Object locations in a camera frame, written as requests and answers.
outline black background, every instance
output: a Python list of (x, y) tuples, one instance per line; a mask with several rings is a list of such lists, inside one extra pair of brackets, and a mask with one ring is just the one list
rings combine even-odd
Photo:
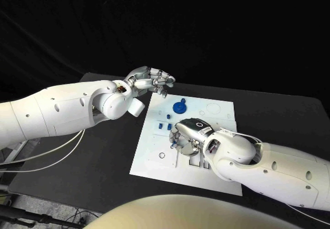
[(78, 82), (87, 72), (126, 76), (147, 65), (182, 83), (312, 96), (330, 110), (322, 8), (5, 0), (2, 101)]

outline black table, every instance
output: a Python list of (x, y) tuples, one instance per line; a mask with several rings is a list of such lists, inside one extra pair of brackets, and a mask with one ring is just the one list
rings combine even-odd
[[(117, 80), (123, 77), (88, 73), (83, 82)], [(238, 131), (264, 142), (303, 150), (330, 160), (330, 120), (322, 102), (309, 97), (268, 94), (218, 87), (176, 83), (170, 94), (232, 101)], [(152, 93), (139, 99), (146, 109), (139, 118), (127, 113), (119, 120), (106, 121), (87, 129), (83, 142), (72, 155), (55, 166), (32, 173), (18, 174), (12, 193), (107, 212), (139, 198), (160, 194), (192, 194), (225, 200), (297, 224), (303, 228), (325, 224), (294, 212), (286, 204), (243, 188), (244, 197), (130, 175), (137, 142), (145, 123)], [(62, 145), (74, 135), (47, 137), (34, 155)], [(75, 141), (55, 153), (25, 163), (22, 170), (44, 167), (71, 151)], [(330, 212), (303, 209), (325, 219)]]

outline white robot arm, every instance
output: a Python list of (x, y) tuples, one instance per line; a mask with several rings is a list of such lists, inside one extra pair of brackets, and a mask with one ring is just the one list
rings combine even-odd
[(0, 149), (34, 138), (72, 134), (129, 111), (139, 116), (145, 104), (136, 99), (147, 90), (166, 98), (163, 86), (176, 79), (147, 66), (121, 80), (58, 85), (0, 104)]
[(204, 153), (221, 179), (297, 207), (330, 211), (330, 162), (293, 148), (253, 144), (243, 134), (215, 131), (201, 119), (176, 124), (172, 147), (186, 156)]

